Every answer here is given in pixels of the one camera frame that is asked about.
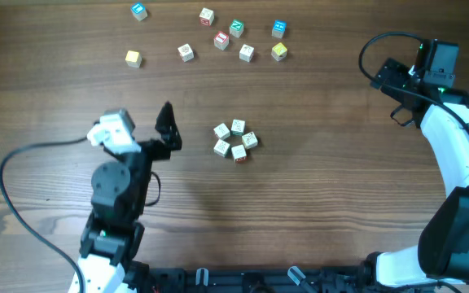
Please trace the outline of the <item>plain white wooden block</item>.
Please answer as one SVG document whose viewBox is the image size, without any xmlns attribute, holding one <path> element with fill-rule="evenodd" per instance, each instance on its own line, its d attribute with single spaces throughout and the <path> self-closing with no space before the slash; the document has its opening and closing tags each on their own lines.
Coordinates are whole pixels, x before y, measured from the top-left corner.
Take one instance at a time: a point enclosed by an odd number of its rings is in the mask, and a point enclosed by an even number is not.
<svg viewBox="0 0 469 293">
<path fill-rule="evenodd" d="M 215 136 L 220 140 L 225 140 L 230 136 L 230 130 L 225 123 L 221 123 L 213 129 Z"/>
</svg>

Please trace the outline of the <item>block with green side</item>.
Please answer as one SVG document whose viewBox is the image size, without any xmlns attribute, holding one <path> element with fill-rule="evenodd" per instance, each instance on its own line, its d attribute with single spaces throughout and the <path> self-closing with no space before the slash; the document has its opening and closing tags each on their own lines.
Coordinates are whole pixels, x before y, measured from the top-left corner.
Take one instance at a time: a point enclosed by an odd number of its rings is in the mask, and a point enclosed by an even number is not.
<svg viewBox="0 0 469 293">
<path fill-rule="evenodd" d="M 227 157 L 230 151 L 230 144 L 224 140 L 219 139 L 215 144 L 213 151 L 217 155 Z"/>
</svg>

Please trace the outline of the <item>green framed picture block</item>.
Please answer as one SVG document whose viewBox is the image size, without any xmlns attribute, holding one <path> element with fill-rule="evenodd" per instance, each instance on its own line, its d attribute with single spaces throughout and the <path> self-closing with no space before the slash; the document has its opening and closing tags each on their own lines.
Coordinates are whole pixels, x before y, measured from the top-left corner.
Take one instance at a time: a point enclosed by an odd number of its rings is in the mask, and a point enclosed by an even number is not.
<svg viewBox="0 0 469 293">
<path fill-rule="evenodd" d="M 233 119 L 231 125 L 231 133 L 236 136 L 243 136 L 246 122 L 244 120 Z"/>
</svg>

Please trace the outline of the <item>green Z top block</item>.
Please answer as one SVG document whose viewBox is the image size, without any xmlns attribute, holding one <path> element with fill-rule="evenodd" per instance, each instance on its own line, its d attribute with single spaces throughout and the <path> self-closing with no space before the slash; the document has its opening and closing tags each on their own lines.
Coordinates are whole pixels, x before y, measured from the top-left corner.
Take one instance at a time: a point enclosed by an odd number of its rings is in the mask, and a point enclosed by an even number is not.
<svg viewBox="0 0 469 293">
<path fill-rule="evenodd" d="M 247 159 L 247 152 L 244 145 L 233 146 L 231 153 L 235 163 L 240 163 Z"/>
</svg>

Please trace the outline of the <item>block with animal drawing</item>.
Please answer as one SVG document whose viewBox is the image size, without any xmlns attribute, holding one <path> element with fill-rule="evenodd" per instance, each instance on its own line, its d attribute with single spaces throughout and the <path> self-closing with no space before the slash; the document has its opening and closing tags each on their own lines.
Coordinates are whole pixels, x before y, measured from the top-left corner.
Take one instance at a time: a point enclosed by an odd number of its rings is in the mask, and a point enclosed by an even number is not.
<svg viewBox="0 0 469 293">
<path fill-rule="evenodd" d="M 258 145 L 258 139 L 254 132 L 244 134 L 242 136 L 242 142 L 246 149 L 251 149 Z"/>
</svg>

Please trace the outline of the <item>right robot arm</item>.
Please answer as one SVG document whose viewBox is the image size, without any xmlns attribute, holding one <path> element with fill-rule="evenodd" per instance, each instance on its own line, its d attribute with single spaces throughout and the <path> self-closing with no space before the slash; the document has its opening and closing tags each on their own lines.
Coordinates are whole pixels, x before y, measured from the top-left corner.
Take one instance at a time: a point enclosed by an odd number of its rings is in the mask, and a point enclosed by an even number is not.
<svg viewBox="0 0 469 293">
<path fill-rule="evenodd" d="M 385 60 L 371 84 L 413 114 L 430 143 L 445 185 L 445 201 L 419 242 L 371 255 L 368 285 L 391 290 L 469 285 L 469 94 L 447 85 L 426 85 L 395 59 Z"/>
</svg>

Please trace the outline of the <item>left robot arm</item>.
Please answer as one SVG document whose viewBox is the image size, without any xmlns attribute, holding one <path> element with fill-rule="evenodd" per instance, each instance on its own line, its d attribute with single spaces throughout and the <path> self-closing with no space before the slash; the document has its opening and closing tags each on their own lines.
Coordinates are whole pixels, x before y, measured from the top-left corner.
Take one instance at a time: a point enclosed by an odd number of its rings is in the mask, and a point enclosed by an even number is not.
<svg viewBox="0 0 469 293">
<path fill-rule="evenodd" d="M 71 292 L 157 292 L 160 285 L 147 264 L 134 259 L 145 227 L 139 217 L 147 201 L 151 167 L 182 148 L 171 103 L 156 119 L 158 139 L 136 142 L 135 124 L 125 109 L 107 111 L 88 132 L 94 146 L 103 147 L 112 160 L 99 165 L 91 178 L 92 210 L 81 235 L 78 270 Z"/>
</svg>

